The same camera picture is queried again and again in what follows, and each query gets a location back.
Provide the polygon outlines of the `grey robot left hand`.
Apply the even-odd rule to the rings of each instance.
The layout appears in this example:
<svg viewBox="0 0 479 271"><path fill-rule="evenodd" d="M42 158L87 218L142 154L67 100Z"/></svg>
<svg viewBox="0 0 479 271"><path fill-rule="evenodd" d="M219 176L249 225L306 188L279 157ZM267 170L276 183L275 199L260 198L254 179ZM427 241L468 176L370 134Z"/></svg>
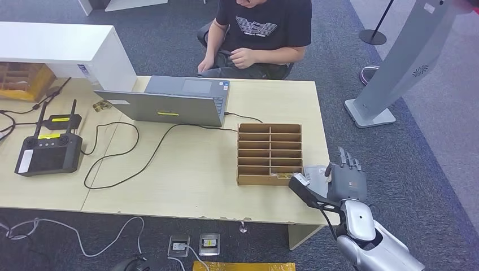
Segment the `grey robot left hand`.
<svg viewBox="0 0 479 271"><path fill-rule="evenodd" d="M124 259L114 265L110 270L111 271L155 271L161 270L159 261L157 260L146 260L140 256L133 256L127 259Z"/></svg>

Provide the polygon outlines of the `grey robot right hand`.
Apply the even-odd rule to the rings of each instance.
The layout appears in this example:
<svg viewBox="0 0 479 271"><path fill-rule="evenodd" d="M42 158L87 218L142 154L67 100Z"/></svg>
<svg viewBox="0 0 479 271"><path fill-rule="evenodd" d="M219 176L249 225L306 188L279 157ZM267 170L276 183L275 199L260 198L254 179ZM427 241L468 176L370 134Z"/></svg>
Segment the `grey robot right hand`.
<svg viewBox="0 0 479 271"><path fill-rule="evenodd" d="M325 171L328 182L326 197L333 202L353 199L364 202L367 181L362 165L342 147L338 147L339 164L330 162Z"/></svg>

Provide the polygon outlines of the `person's right hand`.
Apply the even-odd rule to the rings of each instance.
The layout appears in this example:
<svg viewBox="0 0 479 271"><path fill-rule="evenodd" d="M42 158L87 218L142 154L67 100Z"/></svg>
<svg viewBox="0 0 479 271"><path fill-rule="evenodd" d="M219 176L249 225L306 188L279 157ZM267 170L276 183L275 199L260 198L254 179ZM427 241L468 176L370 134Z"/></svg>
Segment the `person's right hand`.
<svg viewBox="0 0 479 271"><path fill-rule="evenodd" d="M211 69L215 64L215 57L206 55L204 59L198 65L198 73L203 73Z"/></svg>

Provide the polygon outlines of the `person's left hand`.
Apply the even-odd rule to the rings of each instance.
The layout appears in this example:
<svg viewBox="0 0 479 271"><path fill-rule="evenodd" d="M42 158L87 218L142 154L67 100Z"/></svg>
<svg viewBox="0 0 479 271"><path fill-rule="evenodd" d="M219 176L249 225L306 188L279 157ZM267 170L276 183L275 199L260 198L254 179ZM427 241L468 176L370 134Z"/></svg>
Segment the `person's left hand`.
<svg viewBox="0 0 479 271"><path fill-rule="evenodd" d="M237 68L246 69L257 62L257 51L239 48L231 52L230 59Z"/></svg>

